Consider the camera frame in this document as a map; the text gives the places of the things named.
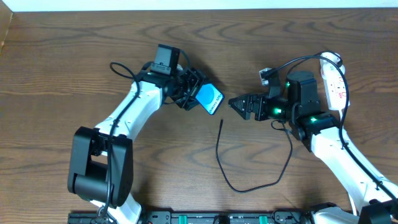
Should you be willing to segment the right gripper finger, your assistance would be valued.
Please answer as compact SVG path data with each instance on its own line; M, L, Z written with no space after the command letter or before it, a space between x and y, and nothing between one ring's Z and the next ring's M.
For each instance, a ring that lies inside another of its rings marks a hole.
M249 109L249 105L247 103L231 103L230 107L237 112L240 117L244 120L251 119L251 110Z
M252 94L245 94L241 96L237 96L235 98L231 98L228 101L228 104L233 106L247 106L252 101Z

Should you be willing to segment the blue Galaxy smartphone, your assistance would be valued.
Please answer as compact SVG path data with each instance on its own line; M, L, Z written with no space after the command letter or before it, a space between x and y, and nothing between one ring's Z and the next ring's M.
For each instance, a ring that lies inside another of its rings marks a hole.
M195 99L210 115L214 115L224 100L224 94L214 84L204 84L199 89Z

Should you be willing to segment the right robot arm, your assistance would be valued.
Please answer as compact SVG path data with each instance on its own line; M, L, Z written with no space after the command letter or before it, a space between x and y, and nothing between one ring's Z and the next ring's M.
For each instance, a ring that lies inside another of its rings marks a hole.
M397 218L397 186L386 179L358 150L340 122L321 110L317 81L312 72L287 76L287 97L279 96L277 75L266 76L269 91L228 101L243 119L288 122L295 139L323 161L351 195L358 215L333 203L313 207L301 223L392 223Z

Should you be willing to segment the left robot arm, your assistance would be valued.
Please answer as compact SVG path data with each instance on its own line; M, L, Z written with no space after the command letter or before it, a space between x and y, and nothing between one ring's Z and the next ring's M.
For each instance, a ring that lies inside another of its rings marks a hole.
M137 223L142 207L131 195L133 142L148 118L166 103L190 110L203 105L202 92L212 81L190 65L181 67L183 50L160 44L155 59L138 73L119 106L94 128L80 127L73 136L68 191L98 207L97 212L71 213L69 223Z

